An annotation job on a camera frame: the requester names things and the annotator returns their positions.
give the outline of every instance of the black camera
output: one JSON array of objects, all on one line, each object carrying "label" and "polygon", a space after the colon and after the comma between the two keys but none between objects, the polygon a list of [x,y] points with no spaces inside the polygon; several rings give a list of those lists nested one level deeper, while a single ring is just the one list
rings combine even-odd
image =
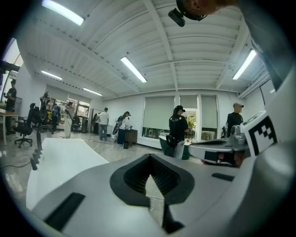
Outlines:
[{"label": "black camera", "polygon": [[176,22],[179,26],[183,27],[185,25],[185,20],[183,18],[183,14],[178,12],[178,10],[175,8],[174,10],[171,10],[168,13],[168,16],[173,19],[174,22]]}]

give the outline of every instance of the floor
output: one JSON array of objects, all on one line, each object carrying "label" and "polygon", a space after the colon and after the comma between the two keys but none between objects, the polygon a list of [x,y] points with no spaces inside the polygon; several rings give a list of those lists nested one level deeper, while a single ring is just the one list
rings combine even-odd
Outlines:
[{"label": "floor", "polygon": [[[42,134],[42,140],[46,136],[46,133]],[[64,136],[63,131],[57,132],[53,135],[53,137],[56,138],[61,138],[62,136]],[[13,142],[15,139],[19,138],[20,137],[17,137],[17,135],[7,136],[6,147],[4,147],[3,141],[0,141],[0,150],[2,152],[2,156],[0,158],[0,169],[7,185],[9,186],[12,196],[17,202],[25,206],[27,183],[31,171],[31,165],[25,164],[30,162],[32,153],[37,147],[36,132],[33,132],[30,136],[28,136],[28,138],[33,139],[32,147],[30,147],[28,143],[25,143],[19,149],[18,145],[15,145]],[[107,142],[100,142],[98,136],[93,136],[90,133],[75,133],[72,134],[71,138],[80,138],[85,140],[94,151],[96,151],[109,162],[147,153],[162,153],[160,150],[150,149],[139,145],[130,147],[126,150],[123,149],[123,147],[117,146],[116,143],[114,144],[111,138],[108,138]],[[146,191],[146,195],[151,200],[150,213],[153,218],[161,225],[164,198],[151,177],[147,181]]]}]

